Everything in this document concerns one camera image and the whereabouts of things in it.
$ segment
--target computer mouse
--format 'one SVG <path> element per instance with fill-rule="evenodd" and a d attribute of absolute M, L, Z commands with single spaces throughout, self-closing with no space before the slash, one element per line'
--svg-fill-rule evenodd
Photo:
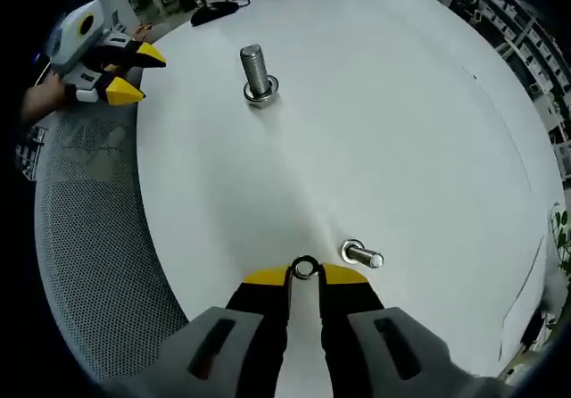
<path fill-rule="evenodd" d="M 220 17 L 228 16 L 236 12 L 238 8 L 240 8 L 240 6 L 232 1 L 210 3 L 196 10 L 193 17 L 190 18 L 190 22 L 193 26 L 199 26 L 209 21 L 215 21 Z"/>

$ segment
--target robotic arm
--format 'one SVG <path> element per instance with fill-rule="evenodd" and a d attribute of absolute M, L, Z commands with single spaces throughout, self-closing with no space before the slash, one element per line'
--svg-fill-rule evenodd
<path fill-rule="evenodd" d="M 303 275 L 300 262 L 310 262 Z M 287 345 L 293 277 L 319 277 L 321 345 L 335 397 L 501 397 L 495 378 L 474 378 L 446 344 L 398 308 L 385 309 L 359 272 L 305 255 L 254 272 L 225 309 L 211 307 L 169 337 L 158 360 L 103 387 L 117 397 L 273 397 Z"/>
<path fill-rule="evenodd" d="M 80 102 L 132 104 L 143 92 L 109 65 L 164 68 L 166 60 L 150 44 L 104 27 L 99 1 L 79 7 L 55 28 L 47 46 L 52 67 L 62 75 L 66 95 Z"/>

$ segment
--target white wall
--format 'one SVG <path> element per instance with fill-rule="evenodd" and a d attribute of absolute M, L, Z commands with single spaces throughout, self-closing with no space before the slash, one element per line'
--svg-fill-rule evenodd
<path fill-rule="evenodd" d="M 139 20 L 128 0 L 100 0 L 105 14 L 105 24 L 111 26 L 111 16 L 115 10 L 119 12 L 119 20 L 127 28 L 127 33 L 133 34 L 138 26 Z"/>

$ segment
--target white round table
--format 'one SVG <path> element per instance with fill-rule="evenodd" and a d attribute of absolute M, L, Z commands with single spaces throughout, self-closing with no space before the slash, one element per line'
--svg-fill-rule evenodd
<path fill-rule="evenodd" d="M 243 46 L 263 48 L 280 98 L 243 97 Z M 188 318 L 224 307 L 255 269 L 302 254 L 357 267 L 497 375 L 542 291 L 547 218 L 563 203 L 539 115 L 508 65 L 435 0 L 252 0 L 157 44 L 137 156 L 151 236 Z M 278 396 L 330 396 L 316 281 L 294 281 Z"/>

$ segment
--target green plant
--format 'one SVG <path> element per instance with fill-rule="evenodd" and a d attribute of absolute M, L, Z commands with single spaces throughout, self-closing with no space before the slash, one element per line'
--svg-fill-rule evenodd
<path fill-rule="evenodd" d="M 559 94 L 554 94 L 553 97 L 554 97 L 555 104 L 557 104 L 557 106 L 559 107 L 559 113 L 561 114 L 561 116 L 565 120 L 571 120 L 571 118 L 569 117 L 569 109 L 567 108 L 567 105 L 565 104 L 565 99 L 563 99 L 563 96 L 560 96 Z"/>
<path fill-rule="evenodd" d="M 563 211 L 561 213 L 557 212 L 555 214 L 555 222 L 557 226 L 553 230 L 553 237 L 556 238 L 556 245 L 558 249 L 559 255 L 559 267 L 567 276 L 567 299 L 563 304 L 563 309 L 561 311 L 561 315 L 559 319 L 565 319 L 568 316 L 569 311 L 571 311 L 571 239 L 569 238 L 569 231 L 567 225 L 568 214 L 567 211 Z M 559 320 L 550 320 L 547 324 L 547 328 L 549 328 L 553 333 L 555 333 L 555 329 Z"/>

